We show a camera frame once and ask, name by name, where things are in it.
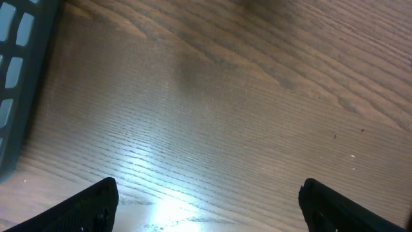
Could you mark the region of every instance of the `brown wooden tabletop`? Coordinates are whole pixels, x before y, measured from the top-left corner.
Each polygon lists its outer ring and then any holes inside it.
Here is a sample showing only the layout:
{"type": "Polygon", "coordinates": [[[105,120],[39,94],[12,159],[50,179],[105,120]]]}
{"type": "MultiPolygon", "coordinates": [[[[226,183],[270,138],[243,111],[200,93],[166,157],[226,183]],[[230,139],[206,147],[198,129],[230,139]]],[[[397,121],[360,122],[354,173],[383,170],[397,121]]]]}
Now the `brown wooden tabletop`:
{"type": "Polygon", "coordinates": [[[0,229],[104,177],[118,184],[114,231],[306,231],[308,177],[405,226],[411,12],[410,0],[68,0],[0,184],[0,229]]]}

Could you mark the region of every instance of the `gray plastic basket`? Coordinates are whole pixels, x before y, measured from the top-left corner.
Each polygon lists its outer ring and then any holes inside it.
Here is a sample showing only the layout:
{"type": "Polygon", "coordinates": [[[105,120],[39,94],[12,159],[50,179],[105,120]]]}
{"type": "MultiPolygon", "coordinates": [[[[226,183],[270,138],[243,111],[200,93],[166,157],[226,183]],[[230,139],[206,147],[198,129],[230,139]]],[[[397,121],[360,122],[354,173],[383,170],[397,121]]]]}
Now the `gray plastic basket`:
{"type": "Polygon", "coordinates": [[[58,6],[0,1],[0,180],[15,169],[58,6]]]}

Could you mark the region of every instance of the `wood grain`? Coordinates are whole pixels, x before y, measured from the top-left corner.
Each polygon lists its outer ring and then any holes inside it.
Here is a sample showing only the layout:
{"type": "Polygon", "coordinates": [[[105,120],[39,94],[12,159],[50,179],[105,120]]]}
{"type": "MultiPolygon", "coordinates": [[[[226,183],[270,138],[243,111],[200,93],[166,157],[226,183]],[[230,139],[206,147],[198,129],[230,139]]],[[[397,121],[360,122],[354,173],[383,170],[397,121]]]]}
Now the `wood grain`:
{"type": "Polygon", "coordinates": [[[17,171],[0,185],[0,229],[107,176],[120,192],[115,231],[306,231],[308,177],[404,226],[410,10],[65,2],[17,171]]]}

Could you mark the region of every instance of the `basket hole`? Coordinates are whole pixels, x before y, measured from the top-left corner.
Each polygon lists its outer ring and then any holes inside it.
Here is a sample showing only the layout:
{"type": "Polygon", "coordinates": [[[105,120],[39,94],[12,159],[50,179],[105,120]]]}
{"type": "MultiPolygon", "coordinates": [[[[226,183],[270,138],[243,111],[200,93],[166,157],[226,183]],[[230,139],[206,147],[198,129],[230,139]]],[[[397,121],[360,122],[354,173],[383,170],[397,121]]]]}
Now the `basket hole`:
{"type": "Polygon", "coordinates": [[[13,57],[8,66],[6,74],[6,88],[14,88],[19,82],[19,76],[23,59],[20,57],[13,57]]]}
{"type": "Polygon", "coordinates": [[[15,14],[15,7],[3,3],[0,8],[0,41],[6,41],[15,14]]]}
{"type": "Polygon", "coordinates": [[[12,109],[13,99],[6,99],[1,102],[0,105],[0,128],[3,128],[7,124],[8,116],[12,109]]]}
{"type": "Polygon", "coordinates": [[[34,17],[31,14],[24,13],[21,18],[19,29],[17,30],[17,39],[15,43],[20,46],[26,46],[30,32],[32,31],[34,17]]]}

